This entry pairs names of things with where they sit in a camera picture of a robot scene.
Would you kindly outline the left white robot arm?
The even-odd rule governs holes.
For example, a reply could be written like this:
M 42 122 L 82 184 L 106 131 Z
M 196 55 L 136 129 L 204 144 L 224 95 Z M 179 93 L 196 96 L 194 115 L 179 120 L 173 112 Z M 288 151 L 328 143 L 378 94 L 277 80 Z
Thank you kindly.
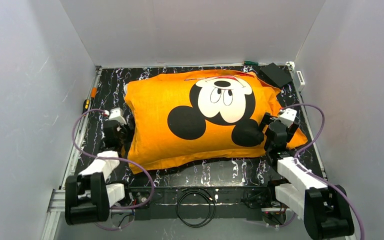
M 119 152 L 127 133 L 124 120 L 103 123 L 103 151 L 77 175 L 69 176 L 65 183 L 65 221 L 68 225 L 104 222 L 111 207 L 126 198 L 125 184 L 107 183 L 119 166 Z

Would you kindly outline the orange printed pillowcase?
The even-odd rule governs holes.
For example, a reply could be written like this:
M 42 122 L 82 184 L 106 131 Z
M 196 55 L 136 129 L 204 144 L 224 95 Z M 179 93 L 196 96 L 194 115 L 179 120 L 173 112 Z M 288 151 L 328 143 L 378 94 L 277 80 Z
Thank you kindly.
M 134 174 L 213 158 L 265 155 L 265 114 L 277 115 L 280 89 L 254 72 L 163 73 L 125 85 L 135 123 L 127 158 Z

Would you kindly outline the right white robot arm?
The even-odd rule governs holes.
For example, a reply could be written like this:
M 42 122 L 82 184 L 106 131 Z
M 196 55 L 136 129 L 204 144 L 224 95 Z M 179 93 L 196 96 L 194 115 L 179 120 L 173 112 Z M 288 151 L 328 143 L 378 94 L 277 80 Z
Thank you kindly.
M 303 220 L 311 239 L 351 236 L 355 227 L 350 206 L 338 191 L 341 186 L 329 186 L 312 176 L 287 148 L 299 128 L 296 117 L 297 111 L 287 108 L 277 116 L 265 113 L 260 123 L 266 136 L 264 149 L 269 164 L 284 177 L 269 183 L 273 196 Z

